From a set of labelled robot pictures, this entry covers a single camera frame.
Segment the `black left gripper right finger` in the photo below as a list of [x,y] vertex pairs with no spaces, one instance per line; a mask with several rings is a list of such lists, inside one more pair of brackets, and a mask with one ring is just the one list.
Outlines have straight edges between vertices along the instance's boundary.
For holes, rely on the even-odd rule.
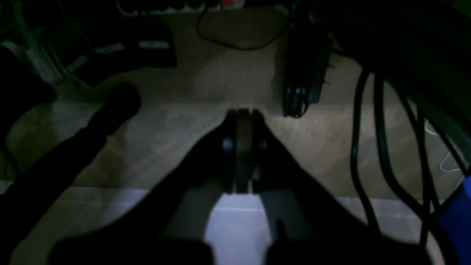
[[430,265],[416,244],[383,236],[343,208],[304,171],[254,110],[254,183],[273,243],[265,265]]

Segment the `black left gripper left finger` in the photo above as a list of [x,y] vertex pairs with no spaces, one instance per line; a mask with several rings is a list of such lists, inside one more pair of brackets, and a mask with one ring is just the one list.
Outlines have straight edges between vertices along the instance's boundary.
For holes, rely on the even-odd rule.
[[212,249],[201,239],[164,237],[188,191],[215,180],[230,191],[233,184],[233,141],[237,111],[230,110],[183,161],[133,209],[92,233],[57,243],[51,265],[212,265]]

